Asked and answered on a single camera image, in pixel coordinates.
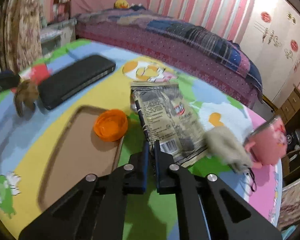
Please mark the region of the white wardrobe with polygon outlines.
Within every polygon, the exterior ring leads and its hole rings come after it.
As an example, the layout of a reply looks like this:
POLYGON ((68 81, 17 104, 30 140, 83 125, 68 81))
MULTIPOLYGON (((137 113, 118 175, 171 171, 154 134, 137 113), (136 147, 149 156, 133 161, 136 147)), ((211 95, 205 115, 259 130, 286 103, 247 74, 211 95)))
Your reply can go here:
POLYGON ((300 84, 300 14, 286 0, 254 0, 240 46, 261 74, 262 94, 280 107, 300 84))

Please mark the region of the brown paper wad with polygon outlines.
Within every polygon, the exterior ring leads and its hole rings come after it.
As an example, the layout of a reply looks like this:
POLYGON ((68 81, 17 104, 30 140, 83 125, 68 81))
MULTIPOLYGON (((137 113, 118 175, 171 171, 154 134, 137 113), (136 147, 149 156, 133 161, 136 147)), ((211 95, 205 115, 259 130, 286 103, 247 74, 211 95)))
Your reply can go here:
POLYGON ((38 86, 30 79, 21 82, 14 94, 14 106, 19 117, 24 116, 23 107, 27 107, 34 112, 36 109, 35 101, 39 98, 38 86))

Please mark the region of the black rectangular case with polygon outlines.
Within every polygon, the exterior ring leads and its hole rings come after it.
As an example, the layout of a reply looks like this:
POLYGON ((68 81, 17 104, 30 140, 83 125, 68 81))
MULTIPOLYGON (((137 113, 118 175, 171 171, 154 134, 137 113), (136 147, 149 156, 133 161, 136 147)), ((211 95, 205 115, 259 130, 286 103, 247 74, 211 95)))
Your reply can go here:
POLYGON ((51 75, 38 86, 39 96, 47 110, 58 107, 81 90, 112 73, 116 63, 100 55, 76 61, 51 75))

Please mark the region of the white bedside stool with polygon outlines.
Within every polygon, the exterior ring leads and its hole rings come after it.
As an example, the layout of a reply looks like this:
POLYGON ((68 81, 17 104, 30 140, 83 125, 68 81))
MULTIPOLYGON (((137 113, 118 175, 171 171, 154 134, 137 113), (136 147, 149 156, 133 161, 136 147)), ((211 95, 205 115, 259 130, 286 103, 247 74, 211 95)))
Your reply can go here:
POLYGON ((75 18, 48 25, 40 31, 42 55, 51 54, 54 50, 76 39, 75 18))

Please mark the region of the orange plastic cap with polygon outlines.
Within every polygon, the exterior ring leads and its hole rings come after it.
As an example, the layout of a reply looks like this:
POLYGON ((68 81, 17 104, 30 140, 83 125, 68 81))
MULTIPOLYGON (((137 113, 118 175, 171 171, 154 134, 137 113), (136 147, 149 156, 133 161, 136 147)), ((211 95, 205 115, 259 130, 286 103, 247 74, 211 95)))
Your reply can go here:
POLYGON ((119 109, 111 109, 103 112, 93 125, 95 134, 105 142, 113 142, 121 139, 127 130, 127 116, 119 109))

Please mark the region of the grey printed foil packet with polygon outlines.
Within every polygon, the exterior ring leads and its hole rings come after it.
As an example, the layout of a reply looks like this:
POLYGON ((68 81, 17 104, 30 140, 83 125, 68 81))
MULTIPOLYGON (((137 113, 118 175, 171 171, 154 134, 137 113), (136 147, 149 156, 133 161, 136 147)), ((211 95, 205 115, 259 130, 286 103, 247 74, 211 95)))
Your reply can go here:
POLYGON ((134 81, 130 88, 132 104, 151 145, 158 140, 161 151, 183 167, 207 154, 203 126, 178 83, 134 81))

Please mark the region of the yellow duck plush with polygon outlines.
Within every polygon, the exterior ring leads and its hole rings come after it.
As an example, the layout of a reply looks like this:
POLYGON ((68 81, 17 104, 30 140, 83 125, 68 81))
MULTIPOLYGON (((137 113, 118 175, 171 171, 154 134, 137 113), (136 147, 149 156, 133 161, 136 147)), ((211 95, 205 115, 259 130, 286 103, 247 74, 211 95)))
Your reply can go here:
POLYGON ((115 9, 128 9, 129 7, 130 7, 130 5, 126 0, 117 0, 114 3, 115 9))

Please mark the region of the bed with plaid quilt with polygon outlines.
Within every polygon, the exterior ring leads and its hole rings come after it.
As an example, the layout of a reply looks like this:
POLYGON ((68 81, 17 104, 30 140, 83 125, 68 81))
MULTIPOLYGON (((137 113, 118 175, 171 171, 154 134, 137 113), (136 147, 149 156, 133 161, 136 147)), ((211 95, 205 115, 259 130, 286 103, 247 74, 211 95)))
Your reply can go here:
POLYGON ((70 0, 76 36, 149 56, 196 76, 247 107, 262 101, 258 68, 239 44, 204 27, 126 0, 128 9, 115 9, 117 0, 70 0))

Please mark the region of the floral curtain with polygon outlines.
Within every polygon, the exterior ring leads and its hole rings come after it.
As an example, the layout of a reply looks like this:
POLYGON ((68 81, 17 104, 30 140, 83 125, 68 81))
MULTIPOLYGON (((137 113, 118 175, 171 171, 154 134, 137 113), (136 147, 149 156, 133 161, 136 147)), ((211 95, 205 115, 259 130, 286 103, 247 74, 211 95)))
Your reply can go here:
POLYGON ((15 73, 42 57, 40 0, 4 0, 0 6, 0 69, 15 73))
POLYGON ((300 222, 300 180, 283 189, 277 228, 284 230, 297 222, 300 222))

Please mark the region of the pink piggy bank mug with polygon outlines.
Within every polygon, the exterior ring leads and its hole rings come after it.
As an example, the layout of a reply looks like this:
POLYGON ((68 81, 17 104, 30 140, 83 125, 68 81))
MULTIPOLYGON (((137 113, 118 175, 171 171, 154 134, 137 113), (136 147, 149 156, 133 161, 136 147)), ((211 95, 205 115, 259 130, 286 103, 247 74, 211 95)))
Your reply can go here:
POLYGON ((253 156, 252 168, 276 165, 287 152, 287 134, 281 116, 273 116, 252 131, 244 142, 244 149, 253 156))

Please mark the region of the floral curtain right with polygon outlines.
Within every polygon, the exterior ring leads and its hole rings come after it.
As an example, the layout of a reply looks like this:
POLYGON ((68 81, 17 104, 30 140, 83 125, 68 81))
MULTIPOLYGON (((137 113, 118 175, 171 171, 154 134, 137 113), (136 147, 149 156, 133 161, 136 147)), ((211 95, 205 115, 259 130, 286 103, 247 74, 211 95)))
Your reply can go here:
POLYGON ((300 180, 283 189, 277 228, 284 230, 297 222, 300 222, 300 180))

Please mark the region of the floral curtain left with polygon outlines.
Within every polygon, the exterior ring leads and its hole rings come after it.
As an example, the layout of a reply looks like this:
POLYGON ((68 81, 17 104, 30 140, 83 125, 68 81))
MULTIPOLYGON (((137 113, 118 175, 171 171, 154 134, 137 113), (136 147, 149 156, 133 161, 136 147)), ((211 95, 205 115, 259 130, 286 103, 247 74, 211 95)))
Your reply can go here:
POLYGON ((0 69, 15 73, 42 57, 40 0, 4 0, 0 6, 0 69))

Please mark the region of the wooden desk with drawers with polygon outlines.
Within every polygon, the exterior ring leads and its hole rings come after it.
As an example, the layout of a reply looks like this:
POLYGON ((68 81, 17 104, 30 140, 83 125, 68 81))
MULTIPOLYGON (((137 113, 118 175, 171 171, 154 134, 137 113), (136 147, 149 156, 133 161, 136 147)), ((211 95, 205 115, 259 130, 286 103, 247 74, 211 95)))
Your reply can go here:
POLYGON ((297 87, 275 113, 281 116, 287 132, 287 153, 281 162, 283 185, 288 186, 300 179, 300 90, 297 87))

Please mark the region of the brown rectangular tray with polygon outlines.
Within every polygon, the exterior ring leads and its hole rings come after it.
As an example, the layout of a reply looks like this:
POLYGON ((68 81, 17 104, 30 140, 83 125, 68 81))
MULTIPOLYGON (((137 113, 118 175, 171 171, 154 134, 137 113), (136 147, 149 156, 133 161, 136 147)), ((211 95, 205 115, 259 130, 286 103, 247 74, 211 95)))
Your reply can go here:
POLYGON ((88 174, 102 177, 117 168, 123 140, 104 142, 93 131, 105 109, 81 106, 66 123, 47 162, 38 193, 45 211, 88 174))

